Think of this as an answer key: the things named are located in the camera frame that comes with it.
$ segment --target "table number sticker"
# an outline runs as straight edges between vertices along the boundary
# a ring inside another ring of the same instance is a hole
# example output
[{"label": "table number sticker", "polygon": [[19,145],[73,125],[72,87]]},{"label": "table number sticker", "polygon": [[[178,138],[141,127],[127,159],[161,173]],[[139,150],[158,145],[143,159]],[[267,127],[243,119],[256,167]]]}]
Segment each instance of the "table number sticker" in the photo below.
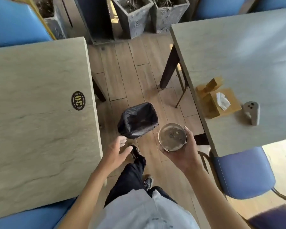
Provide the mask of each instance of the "table number sticker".
[{"label": "table number sticker", "polygon": [[71,98],[72,106],[77,111],[80,111],[84,108],[86,104],[85,96],[82,92],[74,92]]}]

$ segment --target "round container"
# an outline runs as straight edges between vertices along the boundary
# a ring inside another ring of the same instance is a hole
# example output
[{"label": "round container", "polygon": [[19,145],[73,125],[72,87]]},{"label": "round container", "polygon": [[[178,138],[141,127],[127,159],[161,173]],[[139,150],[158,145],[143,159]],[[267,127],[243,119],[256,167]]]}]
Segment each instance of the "round container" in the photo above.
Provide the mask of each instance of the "round container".
[{"label": "round container", "polygon": [[185,144],[186,132],[181,125],[168,123],[159,130],[158,140],[166,151],[176,151]]}]

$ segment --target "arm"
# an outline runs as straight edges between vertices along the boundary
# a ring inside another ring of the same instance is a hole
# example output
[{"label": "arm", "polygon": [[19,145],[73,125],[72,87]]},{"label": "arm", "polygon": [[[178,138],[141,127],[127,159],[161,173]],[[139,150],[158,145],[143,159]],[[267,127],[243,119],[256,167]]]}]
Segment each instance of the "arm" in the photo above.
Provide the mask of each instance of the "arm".
[{"label": "arm", "polygon": [[193,133],[185,127],[187,143],[176,152],[161,151],[185,174],[212,229],[249,229],[203,168]]},{"label": "arm", "polygon": [[82,193],[68,211],[58,229],[87,229],[95,204],[107,176],[125,161],[132,150],[129,146],[121,154],[126,137],[118,136],[109,146],[95,171],[90,175]]}]

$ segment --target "forearm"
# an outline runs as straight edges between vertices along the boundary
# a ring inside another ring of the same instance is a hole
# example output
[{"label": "forearm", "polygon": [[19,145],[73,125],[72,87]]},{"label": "forearm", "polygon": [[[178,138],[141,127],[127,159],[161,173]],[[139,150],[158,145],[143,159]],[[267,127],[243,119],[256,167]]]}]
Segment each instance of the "forearm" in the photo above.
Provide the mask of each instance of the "forearm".
[{"label": "forearm", "polygon": [[248,229],[248,225],[231,207],[202,167],[185,172],[212,229]]},{"label": "forearm", "polygon": [[107,175],[108,173],[104,168],[96,168],[58,229],[88,228],[95,204]]}]

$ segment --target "hand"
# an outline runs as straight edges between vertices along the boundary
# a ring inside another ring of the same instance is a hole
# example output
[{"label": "hand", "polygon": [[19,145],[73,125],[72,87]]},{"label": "hand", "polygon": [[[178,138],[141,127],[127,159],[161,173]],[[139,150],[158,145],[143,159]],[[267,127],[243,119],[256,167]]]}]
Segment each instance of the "hand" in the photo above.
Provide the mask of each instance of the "hand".
[{"label": "hand", "polygon": [[186,126],[184,129],[187,143],[181,149],[167,152],[160,146],[160,150],[185,174],[189,169],[201,167],[201,161],[193,133]]},{"label": "hand", "polygon": [[106,153],[103,155],[99,168],[107,171],[109,175],[112,171],[117,169],[126,159],[132,150],[132,146],[128,146],[124,152],[120,153],[120,147],[123,147],[126,142],[126,137],[118,136],[108,146]]}]

